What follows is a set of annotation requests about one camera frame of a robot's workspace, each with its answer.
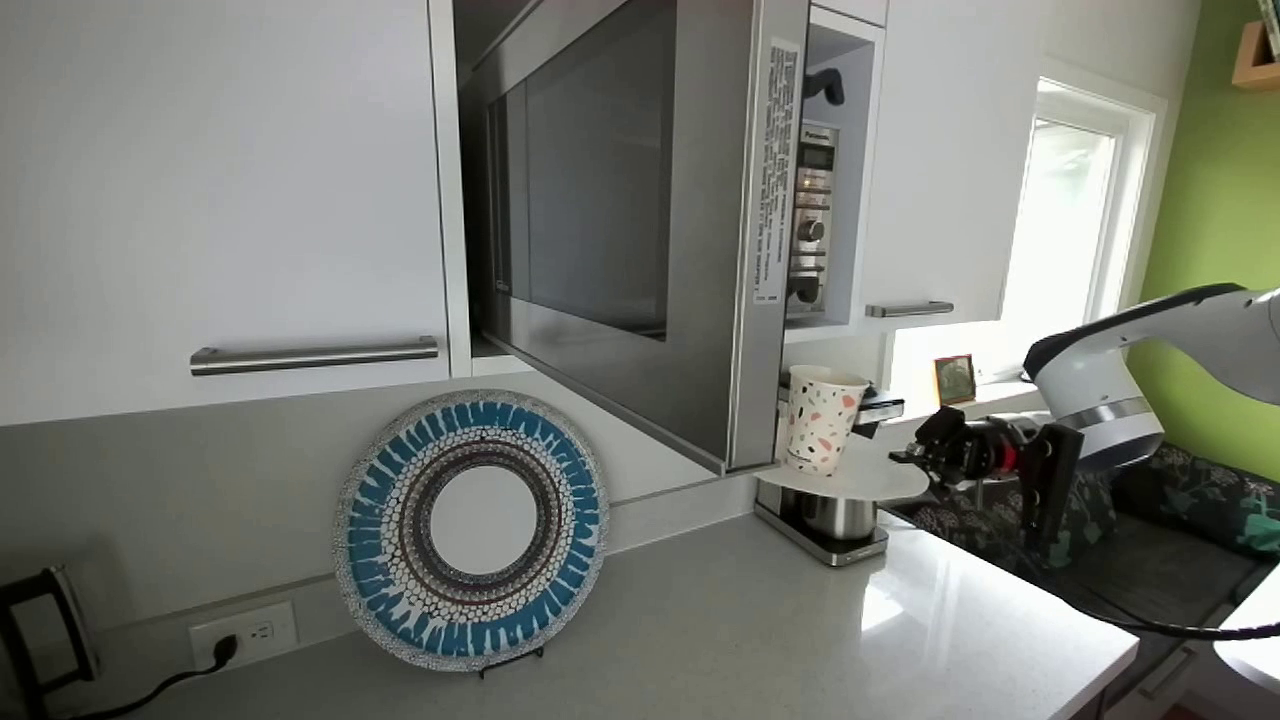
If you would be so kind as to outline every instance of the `white cup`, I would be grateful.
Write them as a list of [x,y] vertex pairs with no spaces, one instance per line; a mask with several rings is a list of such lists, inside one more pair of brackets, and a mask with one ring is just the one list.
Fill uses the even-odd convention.
[[831,474],[869,383],[823,365],[794,365],[787,370],[787,464]]

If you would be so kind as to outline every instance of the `microwave control panel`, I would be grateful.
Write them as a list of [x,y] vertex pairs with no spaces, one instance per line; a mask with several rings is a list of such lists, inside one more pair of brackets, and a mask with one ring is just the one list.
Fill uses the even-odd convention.
[[828,310],[834,129],[800,133],[794,225],[787,258],[787,322]]

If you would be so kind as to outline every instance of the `countertop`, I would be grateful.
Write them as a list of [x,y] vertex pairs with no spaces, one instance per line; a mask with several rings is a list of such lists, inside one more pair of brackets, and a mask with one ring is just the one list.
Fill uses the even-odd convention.
[[540,658],[408,669],[365,634],[175,689],[147,720],[1041,720],[1085,709],[1136,634],[884,514],[888,552],[818,568],[743,514],[611,555]]
[[[1262,583],[1222,620],[1222,626],[1277,623],[1280,606],[1280,563]],[[1232,665],[1250,685],[1280,690],[1280,638],[1213,645],[1222,665]]]

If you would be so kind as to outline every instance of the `electrical outlet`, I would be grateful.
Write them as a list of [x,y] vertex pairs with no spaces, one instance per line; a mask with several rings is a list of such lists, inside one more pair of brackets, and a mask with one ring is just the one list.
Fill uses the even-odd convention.
[[285,654],[295,646],[293,604],[265,604],[235,614],[217,614],[207,623],[193,623],[195,669],[211,665],[211,645],[235,634],[235,654],[227,669],[258,665],[268,654]]

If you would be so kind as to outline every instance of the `cabinet handle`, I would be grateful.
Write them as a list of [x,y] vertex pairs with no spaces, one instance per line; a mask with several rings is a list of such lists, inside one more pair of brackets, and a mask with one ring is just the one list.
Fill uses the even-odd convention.
[[316,343],[316,347],[198,347],[193,355],[193,374],[230,374],[230,370],[278,370],[278,368],[328,368],[328,365],[390,365],[390,361],[430,361],[439,343],[381,338],[381,343]]
[[946,300],[916,300],[916,302],[869,302],[869,314],[888,318],[888,314],[944,314],[956,310]]

